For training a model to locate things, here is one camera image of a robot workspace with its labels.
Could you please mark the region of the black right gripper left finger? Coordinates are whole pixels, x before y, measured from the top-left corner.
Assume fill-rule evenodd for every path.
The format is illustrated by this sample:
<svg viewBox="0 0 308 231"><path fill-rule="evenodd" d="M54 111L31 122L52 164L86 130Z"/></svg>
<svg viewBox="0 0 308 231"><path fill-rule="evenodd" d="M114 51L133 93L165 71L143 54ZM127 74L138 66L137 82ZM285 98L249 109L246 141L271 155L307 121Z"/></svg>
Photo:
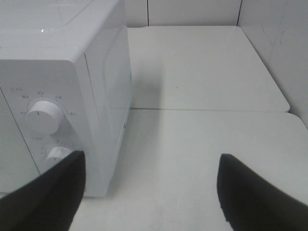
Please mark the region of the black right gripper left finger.
<svg viewBox="0 0 308 231"><path fill-rule="evenodd" d="M67 231L86 183L83 151L73 151L48 171L0 200L2 231Z"/></svg>

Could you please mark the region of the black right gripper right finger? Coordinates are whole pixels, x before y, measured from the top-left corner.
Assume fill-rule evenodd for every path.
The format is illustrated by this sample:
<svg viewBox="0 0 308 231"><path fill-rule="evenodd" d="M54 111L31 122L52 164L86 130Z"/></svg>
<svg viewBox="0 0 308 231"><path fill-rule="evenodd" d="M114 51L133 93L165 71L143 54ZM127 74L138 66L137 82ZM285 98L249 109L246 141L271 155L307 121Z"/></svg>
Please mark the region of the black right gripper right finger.
<svg viewBox="0 0 308 231"><path fill-rule="evenodd" d="M222 154L217 194L235 231L306 231L308 206L281 191L231 154Z"/></svg>

